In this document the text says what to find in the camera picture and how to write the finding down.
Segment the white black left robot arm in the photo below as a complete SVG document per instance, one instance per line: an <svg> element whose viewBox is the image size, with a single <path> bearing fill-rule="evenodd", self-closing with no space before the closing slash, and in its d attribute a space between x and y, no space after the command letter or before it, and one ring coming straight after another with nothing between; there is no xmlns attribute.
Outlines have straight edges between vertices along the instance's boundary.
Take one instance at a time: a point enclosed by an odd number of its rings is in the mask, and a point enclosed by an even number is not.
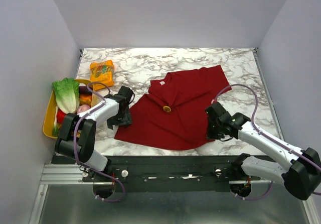
<svg viewBox="0 0 321 224"><path fill-rule="evenodd" d="M134 93L122 86L117 94L108 94L94 107L80 114L64 117L55 144L55 152L76 160L78 164L94 169L94 176L106 181L111 176L111 160L95 150L96 128L103 123L109 129L132 124L129 105Z"/></svg>

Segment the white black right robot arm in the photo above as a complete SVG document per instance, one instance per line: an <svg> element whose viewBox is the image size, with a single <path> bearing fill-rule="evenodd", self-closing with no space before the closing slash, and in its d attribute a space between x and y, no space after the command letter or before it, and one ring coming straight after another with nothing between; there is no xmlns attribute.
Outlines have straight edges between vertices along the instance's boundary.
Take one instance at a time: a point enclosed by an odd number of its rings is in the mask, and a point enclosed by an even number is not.
<svg viewBox="0 0 321 224"><path fill-rule="evenodd" d="M300 200L307 200L320 185L320 156L316 150L293 146L257 127L254 120L244 114L230 115L217 101L205 112L208 139L229 136L254 146L272 159L265 161L241 154L231 166L235 179L255 176L280 183Z"/></svg>

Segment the red t-shirt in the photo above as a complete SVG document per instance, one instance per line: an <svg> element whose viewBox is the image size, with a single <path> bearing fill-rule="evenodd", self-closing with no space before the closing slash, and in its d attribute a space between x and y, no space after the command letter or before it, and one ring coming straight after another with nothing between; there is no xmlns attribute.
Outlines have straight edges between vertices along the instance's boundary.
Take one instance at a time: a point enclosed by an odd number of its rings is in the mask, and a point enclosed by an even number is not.
<svg viewBox="0 0 321 224"><path fill-rule="evenodd" d="M150 82L148 92L130 108L132 124L119 127L114 138L167 150L198 148L208 143L205 109L222 89L230 87L220 65L169 72ZM170 113L164 112L166 105Z"/></svg>

